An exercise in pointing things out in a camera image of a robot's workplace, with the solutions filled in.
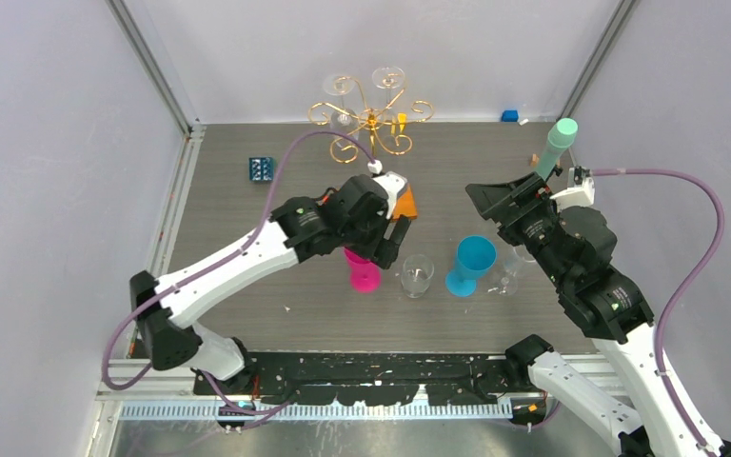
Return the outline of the clear textured wine glass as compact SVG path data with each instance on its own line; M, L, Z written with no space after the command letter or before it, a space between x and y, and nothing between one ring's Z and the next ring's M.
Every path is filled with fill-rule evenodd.
M423 254L408 256L402 266L401 284L408 298L422 297L430 287L435 273L432 260Z

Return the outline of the pink wine glass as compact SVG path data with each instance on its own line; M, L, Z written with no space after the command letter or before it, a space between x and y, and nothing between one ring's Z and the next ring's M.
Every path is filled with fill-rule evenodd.
M352 288L360 293L371 293L377 290L382 282L380 269L355 254L351 249L345 248L344 255L350 268L349 283Z

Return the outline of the blue wine glass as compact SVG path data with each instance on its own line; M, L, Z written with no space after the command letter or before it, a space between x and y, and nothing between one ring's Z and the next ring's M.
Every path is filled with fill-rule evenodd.
M456 297L472 295L478 280L494 266L497 250L486 237L470 235L457 246L452 270L445 277L447 290Z

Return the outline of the clear stemmed wine glass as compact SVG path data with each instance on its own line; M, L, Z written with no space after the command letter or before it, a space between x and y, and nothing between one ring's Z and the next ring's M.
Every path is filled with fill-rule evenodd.
M489 274L487 292L502 296L514 295L519 281L537 268L536 260L523 245L507 248L498 266Z

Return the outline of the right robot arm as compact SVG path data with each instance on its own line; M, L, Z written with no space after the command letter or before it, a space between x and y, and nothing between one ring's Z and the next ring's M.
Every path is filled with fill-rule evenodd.
M506 381L517 390L546 391L616 456L731 456L731 442L696 409L665 353L666 316L655 315L636 283L612 265L617 238L593 206L599 176L575 167L570 187L560 192L536 172L465 190L505 242L534 258L565 315L608 361L627 398L602 390L538 335L506 351Z

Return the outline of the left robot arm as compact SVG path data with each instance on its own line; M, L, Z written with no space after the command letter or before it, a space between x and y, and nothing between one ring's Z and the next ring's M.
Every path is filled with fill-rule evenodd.
M337 248L389 268L411 224L406 216L393 216L407 190L407 180L392 171L356 175L325 198L286 200L267 213L262 228L187 268L161 277L136 273L129 280L131 314L150 368L196 368L232 394L246 392L254 379L247 351L199 318L270 274Z

